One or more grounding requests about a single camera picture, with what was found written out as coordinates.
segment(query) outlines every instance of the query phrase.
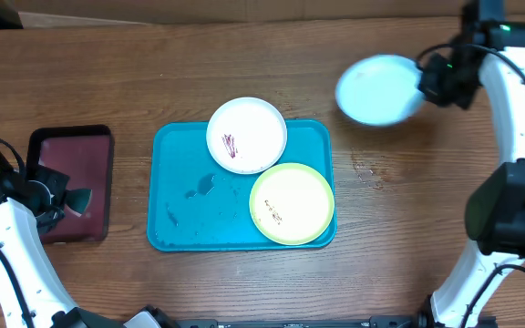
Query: tray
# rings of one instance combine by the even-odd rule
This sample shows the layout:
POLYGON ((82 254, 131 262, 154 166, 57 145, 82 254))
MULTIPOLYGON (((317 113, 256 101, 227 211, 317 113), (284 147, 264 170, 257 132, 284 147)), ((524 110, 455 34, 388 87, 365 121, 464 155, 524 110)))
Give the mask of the tray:
MULTIPOLYGON (((321 173, 332 190, 329 132, 310 119, 286 120, 287 146, 278 163, 301 163, 321 173)), ((153 142, 147 237, 160 251, 257 251, 320 248, 337 230, 336 213, 316 240, 285 246, 264 237, 251 219, 249 197, 260 174, 219 166, 206 145, 207 122, 171 123, 153 142)))

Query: wooden table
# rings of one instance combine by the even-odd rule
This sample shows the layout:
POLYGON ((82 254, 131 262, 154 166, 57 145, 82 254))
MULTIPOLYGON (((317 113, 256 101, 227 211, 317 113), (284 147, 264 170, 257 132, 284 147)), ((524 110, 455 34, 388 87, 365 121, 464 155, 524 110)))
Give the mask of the wooden table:
MULTIPOLYGON (((148 303, 177 319, 411 314, 455 265, 466 200, 497 164, 488 100, 480 92, 469 112, 426 106, 398 126, 365 128, 341 114, 335 83, 359 59, 415 56, 457 30, 455 18, 423 18, 0 31, 0 137, 25 155, 37 128, 112 129, 107 239, 46 247, 87 310, 120 320, 148 303), (334 241, 318 251, 154 250, 153 136, 172 121, 207 120, 240 96, 329 128, 334 241)), ((525 327, 525 275, 513 273, 486 310, 502 327, 525 327)))

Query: blue tray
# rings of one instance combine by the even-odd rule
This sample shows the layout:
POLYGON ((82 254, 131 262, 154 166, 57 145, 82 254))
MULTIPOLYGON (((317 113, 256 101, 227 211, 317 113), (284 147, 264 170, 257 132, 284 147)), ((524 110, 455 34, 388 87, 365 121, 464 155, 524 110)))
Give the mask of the blue tray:
MULTIPOLYGON (((334 189, 327 128, 315 120, 287 120, 287 146, 278 163, 302 163, 334 189)), ((251 219, 251 188, 260 174, 239 175, 219 166, 206 145, 206 122, 171 123, 153 142, 147 237, 160 251, 255 251, 319 248, 335 236, 334 213, 314 241, 285 246, 264 237, 251 219)))

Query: yellow plate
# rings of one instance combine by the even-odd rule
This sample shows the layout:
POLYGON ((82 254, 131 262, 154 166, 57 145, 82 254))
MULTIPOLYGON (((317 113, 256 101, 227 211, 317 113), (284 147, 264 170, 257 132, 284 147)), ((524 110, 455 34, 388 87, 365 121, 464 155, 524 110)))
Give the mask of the yellow plate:
POLYGON ((267 169, 251 190, 254 224, 271 241, 301 245, 324 233, 334 217, 334 193, 316 170, 296 163, 267 169))

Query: cardboard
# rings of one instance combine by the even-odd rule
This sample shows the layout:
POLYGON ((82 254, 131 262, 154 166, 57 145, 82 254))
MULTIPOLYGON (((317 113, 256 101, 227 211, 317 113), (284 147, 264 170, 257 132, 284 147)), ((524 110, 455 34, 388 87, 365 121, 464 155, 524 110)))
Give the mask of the cardboard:
MULTIPOLYGON (((15 0, 22 12, 161 24, 453 16, 459 14, 464 3, 464 0, 15 0)), ((509 14, 525 14, 525 0, 507 0, 507 5, 509 14)))

